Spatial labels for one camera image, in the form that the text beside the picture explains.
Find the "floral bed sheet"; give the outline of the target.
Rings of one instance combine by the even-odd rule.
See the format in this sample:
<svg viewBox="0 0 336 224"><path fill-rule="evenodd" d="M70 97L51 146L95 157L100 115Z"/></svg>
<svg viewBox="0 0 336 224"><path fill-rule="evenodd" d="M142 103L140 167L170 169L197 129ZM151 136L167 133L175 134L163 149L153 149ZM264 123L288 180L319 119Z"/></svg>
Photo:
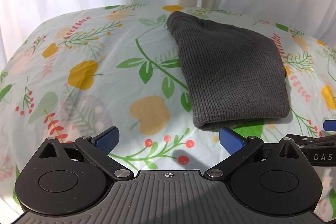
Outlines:
<svg viewBox="0 0 336 224"><path fill-rule="evenodd" d="M276 142L286 134L328 135L335 119L335 49L269 20L219 9L119 5L42 23L1 71L1 223L22 213L20 171L47 137L71 142L116 126L111 157L139 169L206 170L227 157L217 130L193 125L178 47L166 21L174 11L269 37L288 74L285 120L234 130Z"/></svg>

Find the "dark grey ribbed sweater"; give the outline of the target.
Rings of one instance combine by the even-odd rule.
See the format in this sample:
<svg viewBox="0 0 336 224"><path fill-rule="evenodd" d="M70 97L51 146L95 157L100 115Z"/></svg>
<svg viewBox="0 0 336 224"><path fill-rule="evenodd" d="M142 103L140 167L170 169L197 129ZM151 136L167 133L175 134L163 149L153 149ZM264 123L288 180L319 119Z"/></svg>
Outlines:
<svg viewBox="0 0 336 224"><path fill-rule="evenodd" d="M288 116L286 70L271 39L180 11L167 26L178 45L195 127Z"/></svg>

